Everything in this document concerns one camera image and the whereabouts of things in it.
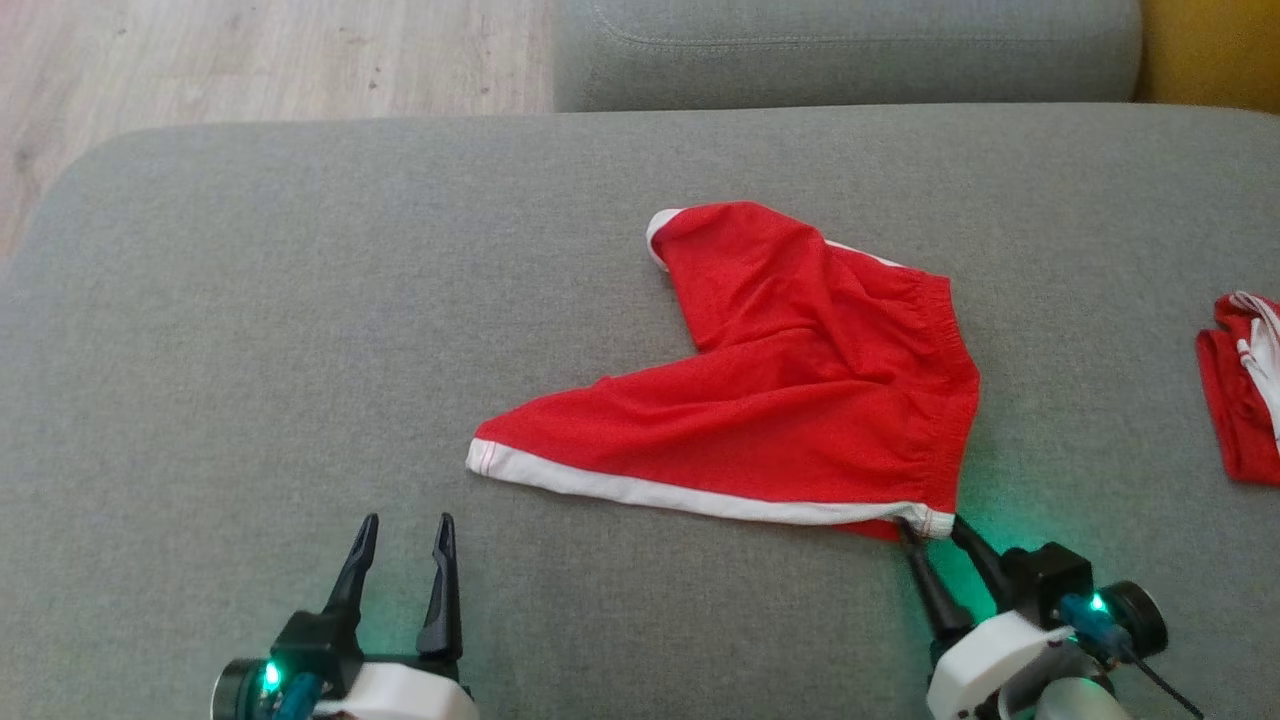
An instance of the wooden floor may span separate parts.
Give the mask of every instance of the wooden floor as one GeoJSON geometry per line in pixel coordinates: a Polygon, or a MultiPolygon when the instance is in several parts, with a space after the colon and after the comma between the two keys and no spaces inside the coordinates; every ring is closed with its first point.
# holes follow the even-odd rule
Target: wooden floor
{"type": "Polygon", "coordinates": [[[548,0],[0,0],[0,266],[140,128],[550,111],[548,0]]]}

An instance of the blue connector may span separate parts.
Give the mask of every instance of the blue connector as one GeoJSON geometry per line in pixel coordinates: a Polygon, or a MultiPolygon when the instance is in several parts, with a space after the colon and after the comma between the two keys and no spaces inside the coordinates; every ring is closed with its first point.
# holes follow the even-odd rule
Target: blue connector
{"type": "Polygon", "coordinates": [[[323,692],[324,680],[319,675],[311,673],[298,675],[284,688],[280,707],[271,720],[310,720],[323,692]]]}

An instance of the green led light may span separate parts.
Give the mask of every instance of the green led light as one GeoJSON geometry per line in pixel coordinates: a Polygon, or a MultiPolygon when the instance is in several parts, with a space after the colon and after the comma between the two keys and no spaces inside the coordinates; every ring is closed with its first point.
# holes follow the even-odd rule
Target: green led light
{"type": "Polygon", "coordinates": [[[280,669],[275,666],[275,662],[268,662],[266,670],[262,673],[262,689],[271,693],[280,687],[280,669]]]}

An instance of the stitching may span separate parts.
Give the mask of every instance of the stitching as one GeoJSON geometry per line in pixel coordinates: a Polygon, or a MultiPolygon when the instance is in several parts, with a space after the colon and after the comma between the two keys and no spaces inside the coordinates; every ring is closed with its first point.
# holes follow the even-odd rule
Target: stitching
{"type": "Polygon", "coordinates": [[[643,35],[635,35],[631,32],[625,32],[622,28],[614,26],[604,15],[604,10],[598,3],[591,4],[591,15],[598,26],[603,28],[611,40],[614,40],[620,45],[625,42],[631,42],[634,45],[650,46],[654,50],[676,50],[676,49],[716,49],[716,47],[768,47],[773,50],[794,50],[799,46],[796,42],[810,42],[810,44],[823,44],[823,45],[868,45],[868,44],[946,44],[946,42],[969,42],[969,44],[988,44],[988,45],[1037,45],[1047,42],[1074,42],[1082,38],[1060,38],[1060,37],[849,37],[849,36],[820,36],[820,35],[782,35],[773,37],[717,37],[712,40],[672,40],[669,37],[646,37],[643,35]]]}

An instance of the red shorts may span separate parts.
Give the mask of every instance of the red shorts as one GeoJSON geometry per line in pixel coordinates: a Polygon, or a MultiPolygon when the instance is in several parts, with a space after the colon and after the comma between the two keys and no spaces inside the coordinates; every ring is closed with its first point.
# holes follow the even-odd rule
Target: red shorts
{"type": "Polygon", "coordinates": [[[750,202],[649,227],[698,355],[541,397],[476,430],[467,468],[741,520],[946,537],[978,369],[947,278],[750,202]]]}

